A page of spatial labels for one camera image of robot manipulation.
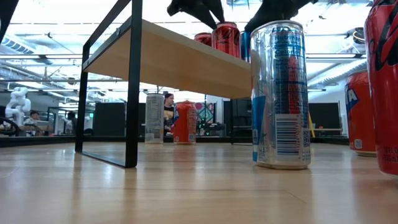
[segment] blue and silver can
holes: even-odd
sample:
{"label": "blue and silver can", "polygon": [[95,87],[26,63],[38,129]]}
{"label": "blue and silver can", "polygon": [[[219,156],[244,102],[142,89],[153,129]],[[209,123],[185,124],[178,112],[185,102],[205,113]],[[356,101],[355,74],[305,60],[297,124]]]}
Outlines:
{"label": "blue and silver can", "polygon": [[251,35],[253,160],[273,169],[311,163],[303,27],[275,21]]}
{"label": "blue and silver can", "polygon": [[250,32],[241,32],[241,57],[250,63]]}

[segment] soda can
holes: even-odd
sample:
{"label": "soda can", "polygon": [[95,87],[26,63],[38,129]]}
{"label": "soda can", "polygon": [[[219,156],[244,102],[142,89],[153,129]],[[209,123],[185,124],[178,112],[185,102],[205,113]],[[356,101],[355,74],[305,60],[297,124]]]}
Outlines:
{"label": "soda can", "polygon": [[251,34],[253,160],[273,169],[311,163],[303,27],[274,21]]}
{"label": "soda can", "polygon": [[163,143],[164,97],[149,93],[145,107],[145,143]]}
{"label": "soda can", "polygon": [[380,170],[398,182],[398,1],[375,0],[364,26],[376,153]]}
{"label": "soda can", "polygon": [[193,38],[195,41],[206,44],[211,47],[211,33],[199,33]]}
{"label": "soda can", "polygon": [[359,156],[376,156],[368,71],[356,72],[347,79],[346,109],[349,147]]}
{"label": "soda can", "polygon": [[174,111],[174,143],[195,144],[197,140],[197,109],[189,101],[179,102]]}
{"label": "soda can", "polygon": [[250,32],[241,33],[241,58],[250,63]]}
{"label": "soda can", "polygon": [[217,50],[241,58],[240,33],[234,22],[218,23],[213,30],[213,47]]}

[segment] black metal table leg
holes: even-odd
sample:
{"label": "black metal table leg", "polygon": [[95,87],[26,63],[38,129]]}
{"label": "black metal table leg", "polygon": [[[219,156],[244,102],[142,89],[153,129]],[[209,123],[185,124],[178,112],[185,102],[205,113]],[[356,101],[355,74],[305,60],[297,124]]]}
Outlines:
{"label": "black metal table leg", "polygon": [[80,75],[80,89],[79,89],[79,105],[77,112],[77,126],[76,126],[76,142],[75,152],[83,152],[84,128],[85,128],[85,113],[86,113],[86,97],[87,97],[87,80],[88,72],[84,71],[83,63],[88,60],[90,56],[90,43],[87,42],[83,46],[83,58],[81,60],[81,75]]}
{"label": "black metal table leg", "polygon": [[132,0],[129,88],[127,94],[126,168],[137,166],[138,106],[141,72],[142,0]]}
{"label": "black metal table leg", "polygon": [[230,104],[230,110],[229,110],[229,112],[230,112],[230,122],[231,122],[231,144],[234,144],[235,143],[235,134],[234,134],[234,103],[233,103],[233,100],[232,99],[230,99],[231,100],[231,104]]}

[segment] red can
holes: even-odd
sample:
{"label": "red can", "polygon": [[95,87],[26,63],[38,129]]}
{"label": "red can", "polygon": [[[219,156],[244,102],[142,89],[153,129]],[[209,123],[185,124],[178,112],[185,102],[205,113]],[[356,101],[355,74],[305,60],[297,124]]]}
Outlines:
{"label": "red can", "polygon": [[213,47],[217,50],[241,58],[240,47],[241,33],[233,22],[217,24],[217,29],[213,30]]}
{"label": "red can", "polygon": [[365,43],[380,170],[398,179],[398,1],[375,0]]}
{"label": "red can", "polygon": [[349,147],[360,156],[376,156],[368,71],[350,75],[345,89]]}
{"label": "red can", "polygon": [[211,47],[211,33],[200,33],[193,38],[195,41]]}
{"label": "red can", "polygon": [[194,144],[197,140],[197,109],[189,101],[177,103],[174,111],[174,143]]}

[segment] shelf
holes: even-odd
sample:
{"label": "shelf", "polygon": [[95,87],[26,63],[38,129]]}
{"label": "shelf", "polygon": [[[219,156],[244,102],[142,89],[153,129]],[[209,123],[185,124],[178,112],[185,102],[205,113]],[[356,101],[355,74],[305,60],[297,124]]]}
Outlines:
{"label": "shelf", "polygon": [[[84,71],[128,80],[128,19],[83,64]],[[142,20],[141,82],[225,98],[251,96],[250,64]]]}

